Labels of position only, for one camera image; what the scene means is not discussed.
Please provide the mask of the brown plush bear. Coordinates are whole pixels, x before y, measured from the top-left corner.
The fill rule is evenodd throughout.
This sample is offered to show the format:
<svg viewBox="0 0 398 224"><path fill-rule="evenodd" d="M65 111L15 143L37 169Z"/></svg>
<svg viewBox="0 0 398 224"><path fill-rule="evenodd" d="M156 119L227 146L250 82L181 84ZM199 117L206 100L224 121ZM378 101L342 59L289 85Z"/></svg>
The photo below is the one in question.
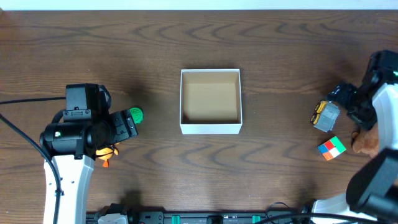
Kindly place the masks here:
<svg viewBox="0 0 398 224"><path fill-rule="evenodd" d="M376 157L379 153L379 133L376 123L369 131L358 129L353 131L351 147L355 153L364 153Z"/></svg>

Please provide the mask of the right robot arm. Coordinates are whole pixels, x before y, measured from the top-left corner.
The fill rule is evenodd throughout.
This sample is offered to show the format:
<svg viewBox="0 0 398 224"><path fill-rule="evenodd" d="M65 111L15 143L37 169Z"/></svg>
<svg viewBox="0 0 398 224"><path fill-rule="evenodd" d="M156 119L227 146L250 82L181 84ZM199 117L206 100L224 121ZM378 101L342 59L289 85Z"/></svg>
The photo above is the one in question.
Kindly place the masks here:
<svg viewBox="0 0 398 224"><path fill-rule="evenodd" d="M344 194L315 200L299 223L397 223L397 53L374 52L362 84L339 83L315 107L310 122L331 131L346 110L358 130L351 135L355 152L371 160L350 180Z"/></svg>

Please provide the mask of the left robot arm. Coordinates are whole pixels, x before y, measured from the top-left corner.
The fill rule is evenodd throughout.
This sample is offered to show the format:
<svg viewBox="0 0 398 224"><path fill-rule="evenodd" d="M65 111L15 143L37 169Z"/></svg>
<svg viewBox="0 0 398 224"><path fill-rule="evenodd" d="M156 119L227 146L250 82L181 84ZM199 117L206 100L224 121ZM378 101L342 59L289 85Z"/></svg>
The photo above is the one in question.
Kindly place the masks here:
<svg viewBox="0 0 398 224"><path fill-rule="evenodd" d="M44 162L44 223L85 223L90 179L97 151L137 136L129 110L110 113L105 86L83 83L66 87L66 108L40 135L49 157Z"/></svg>

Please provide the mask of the yellow grey toy truck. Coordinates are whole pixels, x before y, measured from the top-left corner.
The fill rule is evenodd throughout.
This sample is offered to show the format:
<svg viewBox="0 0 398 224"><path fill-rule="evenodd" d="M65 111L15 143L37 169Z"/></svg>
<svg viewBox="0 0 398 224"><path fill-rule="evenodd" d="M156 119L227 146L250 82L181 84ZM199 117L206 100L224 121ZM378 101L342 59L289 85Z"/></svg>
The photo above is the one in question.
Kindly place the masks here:
<svg viewBox="0 0 398 224"><path fill-rule="evenodd" d="M339 114L340 110L338 106L332 102L322 100L315 107L315 113L311 117L310 122L314 128L327 133L333 129Z"/></svg>

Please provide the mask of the colourful puzzle cube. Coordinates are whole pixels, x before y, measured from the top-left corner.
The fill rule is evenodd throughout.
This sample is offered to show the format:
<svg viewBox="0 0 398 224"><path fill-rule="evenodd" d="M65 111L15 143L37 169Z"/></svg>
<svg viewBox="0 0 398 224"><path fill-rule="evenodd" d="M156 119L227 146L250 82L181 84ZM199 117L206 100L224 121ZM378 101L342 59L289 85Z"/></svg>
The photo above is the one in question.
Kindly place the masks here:
<svg viewBox="0 0 398 224"><path fill-rule="evenodd" d="M323 144L318 146L318 150L323 155L323 157L329 161L340 154L345 152L346 148L343 143L338 139L337 136L332 137L328 141L324 142Z"/></svg>

